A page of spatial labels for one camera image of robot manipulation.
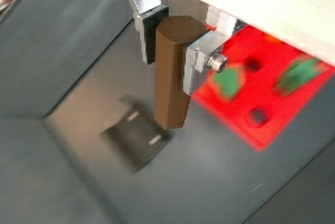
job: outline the metal bracket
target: metal bracket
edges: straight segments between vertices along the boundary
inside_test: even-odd
[[[129,0],[135,11],[137,31],[140,32],[141,54],[147,64],[155,62],[156,28],[170,9],[161,0]]]
[[[212,6],[208,7],[207,23],[216,30],[208,31],[187,50],[184,91],[188,95],[204,84],[210,69],[216,72],[224,70],[228,58],[222,54],[223,45],[246,26]]]

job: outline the red plastic block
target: red plastic block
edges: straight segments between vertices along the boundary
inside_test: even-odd
[[[275,91],[279,78],[293,61],[310,55],[251,26],[226,43],[224,55],[230,57],[230,65],[246,67],[243,89],[234,101],[226,100],[212,73],[194,98],[261,151],[273,143],[335,69],[324,64],[322,74],[283,96]]]

